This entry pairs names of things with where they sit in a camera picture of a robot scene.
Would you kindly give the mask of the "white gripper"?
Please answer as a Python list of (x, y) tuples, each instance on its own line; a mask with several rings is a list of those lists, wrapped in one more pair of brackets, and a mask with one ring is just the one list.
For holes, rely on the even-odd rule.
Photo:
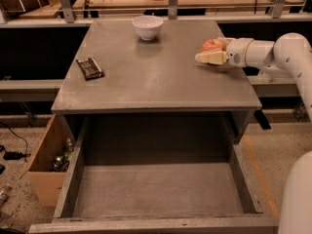
[(218, 37), (218, 40), (226, 47), (226, 53), (220, 49), (205, 51), (195, 55), (195, 60), (201, 63), (222, 65), (229, 62), (230, 65), (246, 67), (247, 49), (253, 38)]

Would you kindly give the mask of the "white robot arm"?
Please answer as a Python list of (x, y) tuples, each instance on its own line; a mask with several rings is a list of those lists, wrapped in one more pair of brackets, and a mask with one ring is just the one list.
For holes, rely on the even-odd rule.
[[(262, 84), (292, 83), (312, 120), (312, 52), (309, 41), (287, 33), (275, 41), (253, 38), (216, 38), (202, 45), (195, 59), (201, 63), (259, 70)], [(278, 234), (312, 234), (312, 152), (298, 158), (289, 172), (281, 207)]]

